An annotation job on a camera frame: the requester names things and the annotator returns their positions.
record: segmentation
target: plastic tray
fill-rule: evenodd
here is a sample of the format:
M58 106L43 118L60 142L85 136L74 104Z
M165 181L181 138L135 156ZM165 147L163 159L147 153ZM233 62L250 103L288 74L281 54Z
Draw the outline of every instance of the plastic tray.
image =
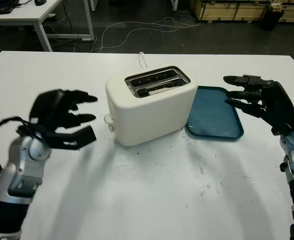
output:
M221 87L198 87L186 125L190 133L229 140L242 137L244 131L237 111L225 103L226 92Z

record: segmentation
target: trash bin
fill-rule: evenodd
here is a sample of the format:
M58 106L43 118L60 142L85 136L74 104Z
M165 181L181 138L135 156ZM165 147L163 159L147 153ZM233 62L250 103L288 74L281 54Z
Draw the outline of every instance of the trash bin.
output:
M268 7L260 23L261 28L267 31L273 30L284 12L282 8Z

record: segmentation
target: dark floor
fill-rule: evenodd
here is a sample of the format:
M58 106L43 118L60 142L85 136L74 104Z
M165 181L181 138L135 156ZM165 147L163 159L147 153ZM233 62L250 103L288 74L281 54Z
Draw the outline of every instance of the dark floor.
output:
M73 33L87 33L86 20L82 0L66 0L67 12L70 13ZM122 4L111 5L107 0L99 0L97 11L92 12L94 33L98 37L93 49L101 47L102 32L111 24L121 21L138 21L153 23L172 17L160 24L184 26L198 24L194 16L188 12L188 4L181 0L177 13L171 11L169 0L123 0ZM65 17L62 6L56 10L57 19ZM58 33L69 31L68 22L48 23L46 31L52 29ZM140 23L117 24L109 28L103 38L104 47L120 45L128 33L134 29L127 41L118 48L106 48L102 53L138 53L146 54L259 54L259 55L290 55L294 58L294 24L278 24L271 31L264 31L257 23L203 23L196 27L178 29L146 25ZM56 52L88 52L92 42L73 40L50 40ZM41 51L42 48L36 34L24 27L0 28L0 51Z

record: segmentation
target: white toaster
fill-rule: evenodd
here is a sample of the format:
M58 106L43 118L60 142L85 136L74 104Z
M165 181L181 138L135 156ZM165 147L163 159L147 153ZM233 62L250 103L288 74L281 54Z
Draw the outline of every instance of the white toaster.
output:
M125 146L158 138L186 124L197 87L175 66L109 80L105 122Z

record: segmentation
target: robotic hand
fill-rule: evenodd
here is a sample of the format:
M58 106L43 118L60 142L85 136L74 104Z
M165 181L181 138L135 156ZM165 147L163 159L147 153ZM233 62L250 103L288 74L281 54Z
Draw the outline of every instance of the robotic hand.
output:
M44 92L35 100L29 121L11 117L0 122L20 121L20 135L10 145L9 160L0 165L0 240L18 240L21 225L38 186L51 149L77 150L96 140L90 126L74 133L56 133L58 127L72 128L94 120L91 114L74 115L77 104L97 98L83 91L61 89Z
M242 86L244 91L230 91L226 103L241 109L244 113L262 118L272 127L274 135L281 135L280 144L286 153L280 170L286 173L293 205L294 219L294 107L280 83L262 80L259 76L225 76L228 84ZM290 228L290 240L294 240L294 224Z

